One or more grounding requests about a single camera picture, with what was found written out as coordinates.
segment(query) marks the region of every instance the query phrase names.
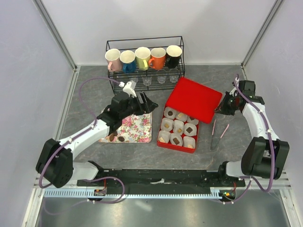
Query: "robotic arm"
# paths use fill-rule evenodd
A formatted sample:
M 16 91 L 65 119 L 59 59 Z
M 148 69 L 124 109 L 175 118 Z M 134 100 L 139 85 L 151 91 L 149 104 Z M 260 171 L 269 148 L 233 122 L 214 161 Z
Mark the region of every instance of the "robotic arm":
M 240 92 L 250 102 L 245 100 L 238 90 L 234 88 L 231 92 L 225 93 L 225 97 L 215 112 L 224 115 L 234 115 L 236 110 L 240 110 L 248 122 L 252 141 L 241 161 L 224 162 L 220 166 L 219 171 L 223 172 L 223 175 L 237 178 L 243 175 L 269 178 L 271 172 L 271 151 L 267 135 L 267 131 L 269 130 L 275 152 L 274 179 L 278 179 L 283 171 L 289 151 L 289 144 L 281 141 L 273 131 L 265 113 L 263 98 L 255 95 L 255 82 L 249 80 L 240 81 L 238 77 L 233 82 L 234 86 L 235 83 Z M 263 113 L 268 126 L 266 126 L 259 112 Z
M 76 156 L 100 138 L 115 132 L 127 116 L 148 114 L 158 107 L 144 92 L 140 93 L 143 101 L 141 103 L 134 91 L 134 86 L 133 81 L 128 82 L 123 92 L 117 93 L 104 112 L 84 129 L 60 141 L 49 139 L 44 144 L 36 171 L 41 174 L 50 156 L 60 146 L 67 143 L 47 166 L 44 177 L 57 188 L 64 186 L 70 180 L 94 179 L 99 166 L 94 162 L 74 162 Z

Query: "black wire rack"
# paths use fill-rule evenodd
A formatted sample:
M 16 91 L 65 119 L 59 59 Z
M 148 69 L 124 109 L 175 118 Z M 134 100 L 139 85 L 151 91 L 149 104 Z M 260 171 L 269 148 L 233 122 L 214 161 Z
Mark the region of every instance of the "black wire rack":
M 168 36 L 168 37 L 155 37 L 155 38 L 141 38 L 141 39 L 120 39 L 108 40 L 106 43 L 106 51 L 117 48 L 120 52 L 125 50 L 135 51 L 141 46 L 145 46 L 150 50 L 152 48 L 162 47 L 166 48 L 169 45 L 177 45 L 182 49 L 182 56 L 180 57 L 179 64 L 175 69 L 168 69 L 164 66 L 161 70 L 148 68 L 147 70 L 136 69 L 134 73 L 110 72 L 107 75 L 109 78 L 122 81 L 124 83 L 131 79 L 136 81 L 135 91 L 149 91 L 149 90 L 167 90 L 173 89 L 177 81 L 185 76 L 184 65 L 184 42 L 182 36 Z M 114 82 L 110 82 L 113 92 L 121 92 L 122 88 Z

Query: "floral cloth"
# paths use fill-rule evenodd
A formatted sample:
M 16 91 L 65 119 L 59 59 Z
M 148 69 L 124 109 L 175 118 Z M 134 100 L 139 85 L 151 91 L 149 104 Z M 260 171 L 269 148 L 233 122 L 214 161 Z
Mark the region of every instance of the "floral cloth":
M 152 140 L 152 114 L 131 115 L 122 120 L 115 136 L 99 139 L 101 143 L 149 143 Z

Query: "flower pattern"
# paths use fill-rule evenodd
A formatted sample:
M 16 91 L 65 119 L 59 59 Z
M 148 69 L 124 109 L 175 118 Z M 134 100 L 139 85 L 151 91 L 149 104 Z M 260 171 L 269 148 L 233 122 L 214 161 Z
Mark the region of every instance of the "flower pattern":
M 109 136 L 99 139 L 101 143 L 149 143 L 152 140 L 152 114 L 131 115 L 122 120 L 117 136 L 110 141 Z

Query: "white wall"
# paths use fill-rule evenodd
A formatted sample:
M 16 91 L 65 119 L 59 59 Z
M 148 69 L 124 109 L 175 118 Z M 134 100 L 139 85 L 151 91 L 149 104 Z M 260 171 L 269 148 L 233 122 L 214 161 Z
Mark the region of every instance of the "white wall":
M 107 40 L 168 35 L 184 37 L 187 64 L 240 63 L 275 1 L 43 2 L 76 63 L 100 65 Z
M 21 226 L 72 70 L 32 0 L 0 7 L 0 226 Z
M 303 1 L 284 1 L 245 71 L 263 96 L 268 118 L 290 145 L 285 166 L 303 210 Z

